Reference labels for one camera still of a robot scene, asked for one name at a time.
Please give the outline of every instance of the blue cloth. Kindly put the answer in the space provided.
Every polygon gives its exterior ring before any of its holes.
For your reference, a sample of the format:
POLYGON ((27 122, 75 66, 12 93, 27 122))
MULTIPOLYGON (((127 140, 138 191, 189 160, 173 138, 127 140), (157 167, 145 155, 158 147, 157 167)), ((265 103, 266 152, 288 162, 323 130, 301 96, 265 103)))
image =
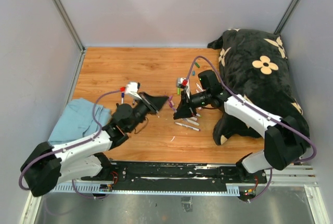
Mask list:
MULTIPOLYGON (((67 143, 95 133, 99 127, 93 119, 93 106, 92 102, 83 98, 68 103, 48 139, 49 144, 67 143)), ((102 105, 95 107, 95 117, 102 126, 110 120, 110 113, 102 105)))

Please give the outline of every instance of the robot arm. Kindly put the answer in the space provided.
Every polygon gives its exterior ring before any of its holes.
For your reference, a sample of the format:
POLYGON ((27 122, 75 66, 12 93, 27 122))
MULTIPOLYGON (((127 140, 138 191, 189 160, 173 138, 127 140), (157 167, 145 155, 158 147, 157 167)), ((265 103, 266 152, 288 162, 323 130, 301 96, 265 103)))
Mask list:
POLYGON ((241 177, 245 179, 248 174, 262 169, 283 170, 305 153, 306 143, 302 138, 272 121, 274 119, 283 122, 299 131, 294 118, 288 116, 282 119, 282 117, 270 114, 252 104, 254 108, 268 115, 267 118, 264 118, 247 107, 245 103, 249 104, 249 102, 241 95, 237 96, 243 103, 223 90, 212 70, 201 72, 198 77, 205 91, 197 94, 187 93, 189 87, 184 82, 185 79, 177 80, 177 87, 184 91, 181 93, 181 102, 174 113, 174 119, 192 117, 196 114, 197 107, 210 104, 213 108, 224 109, 227 114, 237 117, 255 129, 264 138, 264 150, 249 154, 236 163, 241 177))
POLYGON ((38 157, 50 155, 34 163, 24 174, 29 190, 37 197, 51 191, 57 184, 82 177, 112 180, 111 163, 101 152, 120 146, 139 123, 145 121, 147 114, 157 114, 167 96, 150 96, 145 92, 137 93, 137 83, 126 87, 126 94, 132 96, 137 105, 117 104, 111 121, 100 134, 96 133, 76 141, 50 146, 47 142, 39 144, 21 167, 21 172, 38 157))

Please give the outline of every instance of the gray wall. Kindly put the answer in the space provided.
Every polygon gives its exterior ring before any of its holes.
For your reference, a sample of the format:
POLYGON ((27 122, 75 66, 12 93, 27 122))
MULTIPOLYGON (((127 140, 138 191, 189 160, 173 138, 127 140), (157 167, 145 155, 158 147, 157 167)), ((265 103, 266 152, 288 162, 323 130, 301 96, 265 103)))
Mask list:
POLYGON ((0 216, 18 223, 27 192, 19 168, 46 141, 79 51, 51 0, 0 0, 0 216))
POLYGON ((87 46, 205 47, 228 28, 274 31, 290 0, 61 0, 87 46))
POLYGON ((312 161, 333 220, 333 5, 301 0, 283 31, 299 101, 318 156, 312 161))

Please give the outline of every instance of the black pillow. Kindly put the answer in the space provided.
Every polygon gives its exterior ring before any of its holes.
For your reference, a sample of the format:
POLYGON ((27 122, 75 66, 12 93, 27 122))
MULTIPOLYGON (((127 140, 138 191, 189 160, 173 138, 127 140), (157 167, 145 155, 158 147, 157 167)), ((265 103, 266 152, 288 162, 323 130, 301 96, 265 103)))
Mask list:
MULTIPOLYGON (((208 48, 221 49, 220 75, 232 91, 272 114, 294 117, 300 131, 309 136, 308 123, 292 92, 288 58, 280 35, 231 29, 209 43, 208 48)), ((260 137, 241 120, 224 113, 214 127, 214 141, 221 145, 234 134, 260 137)))

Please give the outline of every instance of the wooden tabletop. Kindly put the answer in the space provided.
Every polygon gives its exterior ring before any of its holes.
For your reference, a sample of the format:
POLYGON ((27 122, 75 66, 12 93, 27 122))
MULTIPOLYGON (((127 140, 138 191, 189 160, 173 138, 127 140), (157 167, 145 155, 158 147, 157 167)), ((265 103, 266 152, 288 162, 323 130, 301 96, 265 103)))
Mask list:
MULTIPOLYGON (((140 91, 149 95, 173 95, 177 106, 180 96, 177 95, 176 79, 187 75, 191 62, 198 55, 207 57, 217 67, 219 52, 212 49, 91 47, 87 50, 73 99, 82 97, 94 102, 101 94, 135 81, 141 83, 140 91)), ((197 63, 200 68, 194 66, 196 75, 191 75, 189 81, 193 93, 195 83, 199 82, 197 74, 211 69, 204 60, 199 59, 197 63)), ((120 101, 119 93, 109 95, 99 103, 114 112, 120 101)), ((124 101, 132 104, 133 100, 126 96, 124 101)), ((235 163, 263 148, 262 139, 238 135, 217 146, 212 131, 222 113, 207 109, 198 113, 202 115, 197 127, 200 132, 176 125, 173 110, 166 104, 158 116, 148 116, 149 124, 140 134, 132 133, 124 144, 106 154, 115 160, 235 163)))

